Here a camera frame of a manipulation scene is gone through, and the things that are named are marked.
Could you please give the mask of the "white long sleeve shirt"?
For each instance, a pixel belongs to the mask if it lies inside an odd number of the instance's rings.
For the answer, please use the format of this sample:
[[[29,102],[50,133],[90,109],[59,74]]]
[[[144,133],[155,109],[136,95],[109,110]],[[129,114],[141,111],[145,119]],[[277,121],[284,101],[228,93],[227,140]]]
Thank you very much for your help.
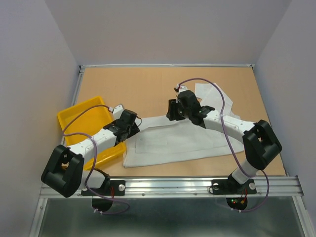
[[[141,167],[231,154],[224,134],[188,119],[143,118],[140,132],[126,142],[123,167]]]

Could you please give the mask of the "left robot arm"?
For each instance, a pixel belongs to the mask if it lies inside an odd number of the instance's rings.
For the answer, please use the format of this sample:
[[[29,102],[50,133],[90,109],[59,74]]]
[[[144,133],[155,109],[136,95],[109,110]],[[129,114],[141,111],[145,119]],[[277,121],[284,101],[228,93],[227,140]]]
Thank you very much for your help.
[[[78,189],[86,188],[91,173],[84,173],[84,164],[93,159],[91,170],[96,165],[96,157],[112,147],[123,143],[138,133],[137,114],[123,109],[119,118],[105,125],[96,134],[86,135],[86,139],[65,147],[54,148],[48,163],[41,175],[41,181],[68,198]]]

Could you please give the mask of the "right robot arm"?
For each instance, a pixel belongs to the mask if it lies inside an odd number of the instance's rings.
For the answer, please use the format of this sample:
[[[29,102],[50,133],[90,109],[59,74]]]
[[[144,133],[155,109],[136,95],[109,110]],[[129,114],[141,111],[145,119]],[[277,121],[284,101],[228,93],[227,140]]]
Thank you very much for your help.
[[[189,119],[194,125],[221,132],[226,138],[243,143],[245,161],[237,165],[227,180],[227,187],[233,193],[242,190],[250,178],[264,170],[282,151],[282,145],[267,121],[243,121],[222,115],[214,107],[201,106],[190,90],[182,91],[176,99],[168,101],[166,117],[170,121]]]

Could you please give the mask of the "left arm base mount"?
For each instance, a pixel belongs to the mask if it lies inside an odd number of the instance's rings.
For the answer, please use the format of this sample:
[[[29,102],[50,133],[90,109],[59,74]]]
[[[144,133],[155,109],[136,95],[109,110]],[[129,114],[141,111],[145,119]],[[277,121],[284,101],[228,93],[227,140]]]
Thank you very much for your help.
[[[99,188],[82,189],[81,195],[92,198],[93,211],[100,215],[123,214],[130,209],[128,202],[118,199],[125,195],[125,181],[122,180],[106,180]]]

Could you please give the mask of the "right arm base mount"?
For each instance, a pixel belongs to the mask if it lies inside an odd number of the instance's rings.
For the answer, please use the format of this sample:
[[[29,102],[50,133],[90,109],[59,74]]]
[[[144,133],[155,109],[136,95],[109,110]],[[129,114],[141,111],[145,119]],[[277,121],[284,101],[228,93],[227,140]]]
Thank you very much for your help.
[[[226,195],[227,205],[235,210],[244,211],[248,205],[248,196],[257,194],[254,180],[239,184],[232,179],[214,179],[208,192],[213,195]]]

